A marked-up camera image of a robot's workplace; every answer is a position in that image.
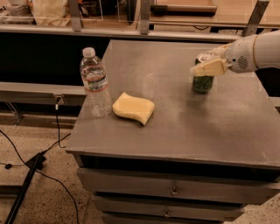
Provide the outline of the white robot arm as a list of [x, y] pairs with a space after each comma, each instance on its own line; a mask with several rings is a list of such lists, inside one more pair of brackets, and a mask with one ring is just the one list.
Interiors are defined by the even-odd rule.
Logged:
[[238, 38], [206, 53], [211, 58], [191, 67], [191, 75], [219, 76], [227, 70], [243, 74], [264, 68], [280, 68], [280, 31]]

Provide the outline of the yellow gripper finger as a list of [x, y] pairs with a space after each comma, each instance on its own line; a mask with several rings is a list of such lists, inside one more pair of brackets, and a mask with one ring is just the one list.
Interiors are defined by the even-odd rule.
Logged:
[[226, 56], [226, 50], [230, 47], [230, 44], [221, 45], [219, 47], [216, 47], [214, 49], [211, 49], [208, 51], [208, 53], [211, 53], [215, 56], [220, 56], [221, 58], [225, 58]]
[[220, 57], [214, 57], [190, 68], [190, 73], [196, 77], [219, 76], [227, 71], [226, 62]]

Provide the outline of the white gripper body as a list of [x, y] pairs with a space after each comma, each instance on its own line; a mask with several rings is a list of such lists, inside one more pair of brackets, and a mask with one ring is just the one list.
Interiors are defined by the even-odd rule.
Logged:
[[239, 38], [229, 45], [225, 52], [229, 69], [235, 73], [254, 72], [257, 69], [255, 63], [256, 35]]

